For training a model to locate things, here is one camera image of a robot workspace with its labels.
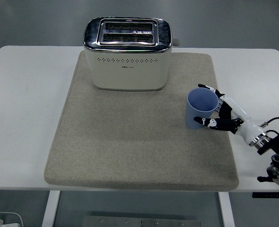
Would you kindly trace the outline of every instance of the white toaster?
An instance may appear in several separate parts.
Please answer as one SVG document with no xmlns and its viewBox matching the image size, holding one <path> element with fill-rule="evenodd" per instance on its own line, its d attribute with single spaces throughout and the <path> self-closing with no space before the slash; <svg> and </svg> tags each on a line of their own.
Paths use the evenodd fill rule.
<svg viewBox="0 0 279 227">
<path fill-rule="evenodd" d="M 88 23 L 83 45 L 100 89 L 153 91 L 167 82 L 172 34 L 162 19 L 99 17 Z"/>
</svg>

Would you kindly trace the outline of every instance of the beige mat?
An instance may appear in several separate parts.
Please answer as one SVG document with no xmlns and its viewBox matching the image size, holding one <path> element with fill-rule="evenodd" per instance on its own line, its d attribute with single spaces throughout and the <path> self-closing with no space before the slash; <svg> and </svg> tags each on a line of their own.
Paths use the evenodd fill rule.
<svg viewBox="0 0 279 227">
<path fill-rule="evenodd" d="M 50 184 L 121 189 L 229 191 L 238 176 L 227 132 L 192 130 L 186 95 L 217 87 L 211 57 L 172 53 L 159 91 L 94 86 L 81 52 L 45 168 Z"/>
</svg>

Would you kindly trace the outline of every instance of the blue cup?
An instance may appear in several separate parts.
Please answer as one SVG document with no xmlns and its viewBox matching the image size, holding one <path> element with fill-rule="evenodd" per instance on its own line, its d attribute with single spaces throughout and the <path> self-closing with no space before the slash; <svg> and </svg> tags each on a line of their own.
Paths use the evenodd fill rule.
<svg viewBox="0 0 279 227">
<path fill-rule="evenodd" d="M 200 129 L 203 126 L 194 117 L 209 118 L 219 104 L 217 95 L 203 87 L 191 90 L 187 95 L 186 124 L 191 129 Z"/>
</svg>

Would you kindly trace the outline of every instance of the tabletop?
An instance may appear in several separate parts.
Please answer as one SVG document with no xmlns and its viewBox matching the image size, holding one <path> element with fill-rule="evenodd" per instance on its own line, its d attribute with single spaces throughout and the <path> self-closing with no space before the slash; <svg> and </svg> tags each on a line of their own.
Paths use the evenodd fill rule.
<svg viewBox="0 0 279 227">
<path fill-rule="evenodd" d="M 5 46 L 0 49 L 0 189 L 108 190 L 50 185 L 43 172 L 83 47 Z M 173 48 L 212 57 L 220 92 L 258 124 L 279 116 L 279 52 L 273 49 Z M 279 121 L 272 127 L 279 131 Z M 236 192 L 279 192 L 266 176 L 272 150 L 262 156 L 229 133 L 239 186 Z"/>
</svg>

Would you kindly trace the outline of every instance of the robotic arm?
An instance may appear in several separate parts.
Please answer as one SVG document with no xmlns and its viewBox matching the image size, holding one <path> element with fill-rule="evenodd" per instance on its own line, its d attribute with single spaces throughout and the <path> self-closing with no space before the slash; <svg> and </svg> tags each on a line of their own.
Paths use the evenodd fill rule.
<svg viewBox="0 0 279 227">
<path fill-rule="evenodd" d="M 201 118 L 195 117 L 194 120 L 204 126 L 214 130 L 231 131 L 235 135 L 241 136 L 245 143 L 250 147 L 255 147 L 260 155 L 264 154 L 269 149 L 272 149 L 276 154 L 271 157 L 272 163 L 267 168 L 268 177 L 259 176 L 259 182 L 275 182 L 279 185 L 279 133 L 274 130 L 265 131 L 264 128 L 274 120 L 258 126 L 252 118 L 230 97 L 220 93 L 217 89 L 198 84 L 198 87 L 204 87 L 214 92 L 219 98 L 219 105 L 216 112 L 219 113 L 219 118 Z M 276 137 L 271 138 L 268 132 L 276 133 Z"/>
</svg>

